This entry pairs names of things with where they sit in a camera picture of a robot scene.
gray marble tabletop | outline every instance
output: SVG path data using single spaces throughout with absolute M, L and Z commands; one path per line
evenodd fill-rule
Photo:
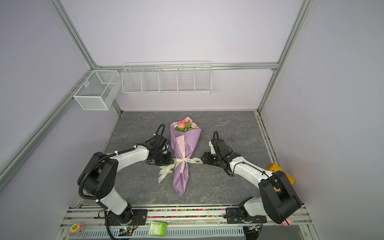
M 193 157 L 210 151 L 208 142 L 214 130 L 233 151 L 246 160 L 267 168 L 271 162 L 253 111 L 170 111 L 123 112 L 106 152 L 121 151 L 149 139 L 164 123 L 164 136 L 170 138 L 169 124 L 190 117 L 202 128 Z M 247 197 L 259 197 L 259 190 L 243 177 L 229 177 L 222 168 L 189 164 L 189 181 L 183 196 L 172 186 L 173 173 L 158 183 L 160 168 L 138 162 L 120 170 L 115 188 L 131 204 L 239 204 Z M 94 204 L 84 201 L 83 204 Z

green tissue packet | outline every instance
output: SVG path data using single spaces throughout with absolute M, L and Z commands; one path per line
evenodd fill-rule
M 167 223 L 165 222 L 151 222 L 148 235 L 164 237 L 166 233 Z

white wall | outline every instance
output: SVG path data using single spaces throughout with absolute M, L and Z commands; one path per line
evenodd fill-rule
M 88 70 L 45 0 L 0 0 L 0 167 Z
M 114 109 L 72 104 L 0 193 L 2 239 L 54 238 L 68 207 L 80 200 L 78 177 L 103 149 L 115 120 Z
M 62 0 L 98 65 L 276 62 L 302 0 Z
M 383 239 L 383 12 L 316 1 L 262 112 L 320 239 Z
M 257 109 L 271 79 L 271 69 L 212 71 L 212 93 L 126 95 L 117 101 L 124 111 Z

mesh basket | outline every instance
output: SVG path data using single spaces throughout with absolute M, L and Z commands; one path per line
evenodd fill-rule
M 121 88 L 115 70 L 94 70 L 73 97 L 84 110 L 108 110 Z
M 124 68 L 122 91 L 126 94 L 210 93 L 210 65 Z

flower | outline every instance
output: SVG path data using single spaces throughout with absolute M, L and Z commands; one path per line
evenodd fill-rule
M 186 127 L 187 126 L 187 123 L 183 122 L 183 121 L 177 122 L 177 124 L 179 127 Z
M 192 121 L 192 119 L 191 119 L 190 117 L 186 117 L 186 118 L 184 119 L 184 122 L 188 122 L 188 120 L 191 121 L 191 123 L 193 123 L 193 121 Z

